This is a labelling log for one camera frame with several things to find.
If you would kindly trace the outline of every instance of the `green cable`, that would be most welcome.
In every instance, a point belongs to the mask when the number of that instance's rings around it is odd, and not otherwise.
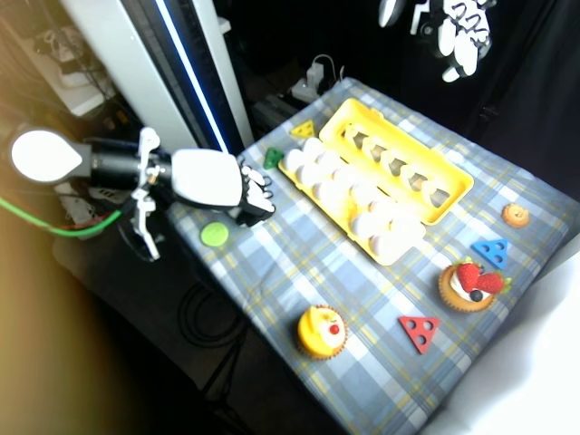
[[[96,224],[92,227],[88,227],[88,228],[84,228],[84,229],[61,229],[61,228],[52,227],[50,224],[47,224],[46,222],[39,219],[38,217],[34,217],[34,216],[26,213],[24,210],[21,210],[17,206],[12,205],[11,203],[6,201],[2,197],[0,197],[0,207],[5,208],[9,212],[17,215],[19,218],[24,219],[26,222],[29,222],[31,224],[35,224],[38,227],[44,228],[45,230],[47,230],[53,234],[56,234],[57,236],[62,236],[62,237],[85,237],[85,236],[90,236],[92,234],[98,233],[99,231],[102,231],[103,229],[108,227],[110,224],[112,224],[115,220],[120,218],[121,214],[122,214],[120,210],[113,211],[102,222],[99,222],[98,224]]]

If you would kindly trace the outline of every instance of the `yellow egg carton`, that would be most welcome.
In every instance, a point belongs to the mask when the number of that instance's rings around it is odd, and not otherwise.
[[[287,152],[278,168],[380,265],[392,265],[425,236],[416,215],[317,138]]]
[[[468,173],[355,99],[341,105],[320,139],[426,225],[440,222],[473,187]]]

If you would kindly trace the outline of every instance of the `plaid tablecloth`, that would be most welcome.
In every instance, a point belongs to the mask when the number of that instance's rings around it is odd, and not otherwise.
[[[261,168],[268,147],[289,150],[302,143],[288,133],[294,126],[314,120],[319,131],[351,97],[378,109],[475,179],[469,194],[438,225],[427,227],[420,245],[393,266],[374,263],[277,169],[268,171],[277,211],[261,226],[237,227],[224,214],[181,205],[173,206],[169,216],[257,329],[347,430],[413,433],[486,346],[566,233],[576,230],[580,204],[350,79],[273,130],[243,157]],[[516,230],[502,221],[501,210],[511,202],[529,209],[529,226]],[[201,244],[199,231],[215,220],[229,227],[230,237],[224,246],[209,248]],[[449,309],[438,293],[441,270],[465,256],[491,269],[470,246],[497,238],[510,243],[505,274],[513,277],[513,289],[483,313]],[[335,307],[349,324],[345,350],[327,362],[308,359],[295,344],[297,319],[314,304]],[[440,319],[426,354],[419,355],[413,347],[398,323],[401,315]]]

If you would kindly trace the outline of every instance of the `blue triangle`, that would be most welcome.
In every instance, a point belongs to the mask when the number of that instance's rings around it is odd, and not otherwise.
[[[508,258],[508,245],[508,241],[505,238],[501,238],[500,240],[489,240],[488,242],[476,242],[471,245],[471,248],[497,269],[503,269]]]

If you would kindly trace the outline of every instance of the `blue light strip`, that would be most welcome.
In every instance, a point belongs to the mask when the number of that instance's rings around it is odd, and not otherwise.
[[[221,132],[219,131],[218,125],[217,125],[216,120],[214,118],[214,114],[211,112],[211,109],[209,108],[208,101],[206,100],[206,96],[204,95],[203,91],[201,90],[201,86],[199,86],[198,77],[196,76],[195,72],[193,71],[193,66],[191,66],[191,62],[189,61],[188,55],[185,52],[185,47],[183,46],[183,43],[181,42],[181,39],[179,38],[178,31],[175,28],[175,25],[173,24],[173,20],[171,19],[171,15],[169,14],[169,10],[168,10],[168,8],[165,5],[165,2],[163,0],[155,0],[155,3],[157,4],[157,8],[159,9],[159,12],[161,13],[161,17],[163,18],[163,22],[165,23],[165,26],[167,27],[167,30],[169,31],[169,35],[171,36],[171,41],[173,41],[173,44],[175,45],[175,48],[178,51],[179,59],[181,59],[181,62],[183,63],[183,66],[185,67],[185,71],[188,74],[189,81],[191,82],[191,85],[193,86],[193,90],[195,91],[196,95],[198,96],[199,102],[201,103],[201,107],[203,108],[203,111],[206,113],[206,116],[208,117],[209,125],[211,126],[211,130],[214,131],[214,135],[216,136],[217,143],[219,144],[219,147],[221,148],[221,150],[223,152],[228,152],[226,143],[224,142],[224,138],[221,136]]]

